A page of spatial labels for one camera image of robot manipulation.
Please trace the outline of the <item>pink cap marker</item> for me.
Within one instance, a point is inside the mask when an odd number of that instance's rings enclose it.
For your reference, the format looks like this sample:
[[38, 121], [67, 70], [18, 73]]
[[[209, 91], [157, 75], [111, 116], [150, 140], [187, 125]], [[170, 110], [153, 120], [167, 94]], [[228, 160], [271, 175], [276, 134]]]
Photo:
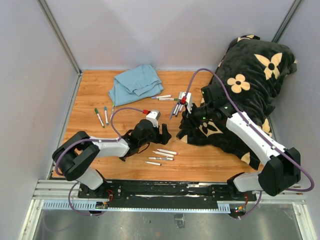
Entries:
[[170, 155], [177, 155], [178, 154], [176, 151], [170, 151], [170, 150], [165, 150], [165, 149], [160, 149], [160, 148], [157, 148], [157, 150], [161, 153], [166, 153], [166, 154], [170, 154]]

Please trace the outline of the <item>peach cap marker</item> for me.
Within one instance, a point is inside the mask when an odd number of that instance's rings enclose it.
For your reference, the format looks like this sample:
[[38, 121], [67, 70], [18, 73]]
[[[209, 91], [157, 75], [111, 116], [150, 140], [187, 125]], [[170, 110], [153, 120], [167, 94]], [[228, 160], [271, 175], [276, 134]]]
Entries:
[[169, 154], [169, 153], [164, 153], [164, 152], [160, 152], [160, 151], [152, 151], [152, 152], [157, 154], [157, 155], [165, 156], [167, 158], [173, 158], [174, 157], [173, 154]]

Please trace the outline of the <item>grey marker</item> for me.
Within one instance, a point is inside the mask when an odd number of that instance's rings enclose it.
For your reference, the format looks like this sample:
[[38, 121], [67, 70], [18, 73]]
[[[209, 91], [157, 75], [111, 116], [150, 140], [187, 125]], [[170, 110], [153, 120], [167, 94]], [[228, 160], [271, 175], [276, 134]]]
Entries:
[[172, 118], [176, 105], [178, 105], [178, 104], [176, 103], [175, 106], [172, 108], [172, 111], [171, 111], [171, 113], [169, 115], [169, 119]]

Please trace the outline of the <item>black marker without cap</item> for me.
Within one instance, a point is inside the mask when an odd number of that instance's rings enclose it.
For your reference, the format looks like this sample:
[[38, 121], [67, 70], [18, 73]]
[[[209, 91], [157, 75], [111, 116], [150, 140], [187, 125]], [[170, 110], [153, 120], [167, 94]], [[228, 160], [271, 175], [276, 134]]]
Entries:
[[153, 162], [153, 161], [145, 161], [146, 164], [155, 165], [155, 166], [161, 166], [162, 164], [159, 162]]

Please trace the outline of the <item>purple cap marker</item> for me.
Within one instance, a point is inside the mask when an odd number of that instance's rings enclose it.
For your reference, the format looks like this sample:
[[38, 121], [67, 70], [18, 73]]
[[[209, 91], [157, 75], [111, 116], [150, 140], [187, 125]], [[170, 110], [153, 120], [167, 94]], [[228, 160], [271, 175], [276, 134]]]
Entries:
[[174, 161], [172, 157], [148, 157], [149, 160]]

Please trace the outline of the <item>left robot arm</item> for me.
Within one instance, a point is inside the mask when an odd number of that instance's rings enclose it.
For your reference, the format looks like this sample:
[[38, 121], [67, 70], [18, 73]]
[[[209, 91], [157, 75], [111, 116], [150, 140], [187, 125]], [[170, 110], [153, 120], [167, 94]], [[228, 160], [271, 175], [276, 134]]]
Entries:
[[101, 198], [107, 193], [107, 185], [102, 175], [91, 168], [92, 162], [102, 157], [118, 157], [125, 161], [150, 143], [166, 145], [172, 135], [165, 123], [161, 129], [150, 120], [142, 119], [119, 140], [96, 138], [79, 131], [53, 152], [52, 159], [67, 181], [77, 181], [87, 186], [96, 198]]

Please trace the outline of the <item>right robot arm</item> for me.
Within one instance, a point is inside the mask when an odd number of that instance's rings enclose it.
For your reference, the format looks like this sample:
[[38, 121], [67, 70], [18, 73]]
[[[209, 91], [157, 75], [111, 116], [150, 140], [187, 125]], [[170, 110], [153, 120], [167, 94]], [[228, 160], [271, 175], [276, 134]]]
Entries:
[[276, 196], [301, 179], [301, 155], [272, 139], [256, 125], [224, 90], [213, 86], [202, 88], [207, 103], [197, 106], [190, 92], [181, 92], [179, 104], [185, 107], [177, 138], [194, 146], [222, 149], [246, 162], [255, 170], [241, 172], [227, 181], [226, 193], [232, 200], [240, 199], [247, 191], [264, 191]]

